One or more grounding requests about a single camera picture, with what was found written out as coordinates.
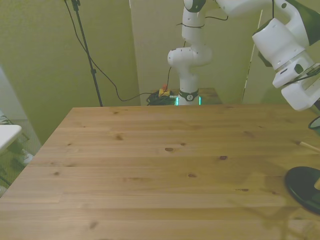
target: white shelf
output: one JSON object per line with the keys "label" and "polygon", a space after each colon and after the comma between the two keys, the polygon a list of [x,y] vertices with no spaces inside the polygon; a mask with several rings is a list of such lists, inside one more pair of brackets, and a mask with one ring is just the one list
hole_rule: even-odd
{"label": "white shelf", "polygon": [[21,131],[18,125],[0,125],[0,153],[19,137]]}

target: tripod pole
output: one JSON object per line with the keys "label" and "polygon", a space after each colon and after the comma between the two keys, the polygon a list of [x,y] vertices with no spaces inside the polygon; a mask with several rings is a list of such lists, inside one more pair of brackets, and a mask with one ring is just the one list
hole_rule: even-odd
{"label": "tripod pole", "polygon": [[71,0],[71,2],[72,2],[73,9],[75,11],[76,17],[77,17],[78,22],[79,22],[79,27],[80,27],[81,34],[82,34],[85,51],[86,51],[86,54],[88,56],[88,60],[89,60],[89,64],[90,64],[90,70],[91,70],[92,78],[93,78],[93,81],[94,81],[96,94],[97,94],[98,99],[99,99],[99,104],[100,104],[100,107],[103,107],[104,105],[102,103],[102,99],[101,99],[101,95],[100,95],[100,91],[99,91],[99,87],[98,87],[98,82],[97,82],[97,78],[96,78],[97,71],[94,69],[94,67],[92,65],[92,60],[91,60],[91,56],[90,56],[90,53],[89,53],[89,48],[88,48],[88,44],[87,44],[84,28],[82,26],[80,15],[79,15],[80,0]]}

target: wood grain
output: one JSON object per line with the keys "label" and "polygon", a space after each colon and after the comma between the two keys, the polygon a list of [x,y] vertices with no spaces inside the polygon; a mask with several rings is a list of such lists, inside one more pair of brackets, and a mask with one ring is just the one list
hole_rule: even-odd
{"label": "wood grain", "polygon": [[287,105],[74,108],[0,199],[4,240],[318,240],[288,194],[320,169]]}

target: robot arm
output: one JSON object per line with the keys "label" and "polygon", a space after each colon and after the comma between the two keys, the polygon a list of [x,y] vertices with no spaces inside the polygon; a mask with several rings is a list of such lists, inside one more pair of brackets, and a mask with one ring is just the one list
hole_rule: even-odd
{"label": "robot arm", "polygon": [[[179,102],[194,104],[198,96],[198,77],[191,67],[203,66],[212,59],[212,51],[204,43],[205,13],[219,6],[229,17],[260,11],[272,5],[272,0],[184,0],[183,39],[191,47],[169,53],[169,64],[180,78]],[[297,111],[310,108],[320,98],[320,64],[315,64],[306,52],[308,46],[320,40],[320,14],[296,0],[274,0],[280,11],[290,18],[284,25],[274,18],[253,34],[253,41],[268,67],[276,75],[273,85],[283,88],[282,95]]]}
{"label": "robot arm", "polygon": [[191,46],[174,49],[168,54],[168,62],[177,70],[180,79],[180,105],[198,104],[198,76],[191,68],[204,66],[212,60],[212,50],[205,44],[203,29],[209,9],[206,0],[184,0],[182,37]]}
{"label": "robot arm", "polygon": [[[269,6],[271,0],[216,0],[230,16],[237,17]],[[296,0],[274,0],[280,11],[290,18],[284,25],[274,18],[261,26],[253,41],[267,67],[276,75],[273,85],[297,111],[310,108],[320,98],[320,64],[306,52],[320,40],[320,14]]]}

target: black round base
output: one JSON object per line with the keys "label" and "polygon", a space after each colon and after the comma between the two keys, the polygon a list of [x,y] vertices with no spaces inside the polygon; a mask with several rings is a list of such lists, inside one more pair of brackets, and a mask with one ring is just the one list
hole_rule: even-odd
{"label": "black round base", "polygon": [[320,170],[299,166],[285,176],[285,185],[290,194],[306,209],[320,214],[320,191],[315,188],[320,179]]}

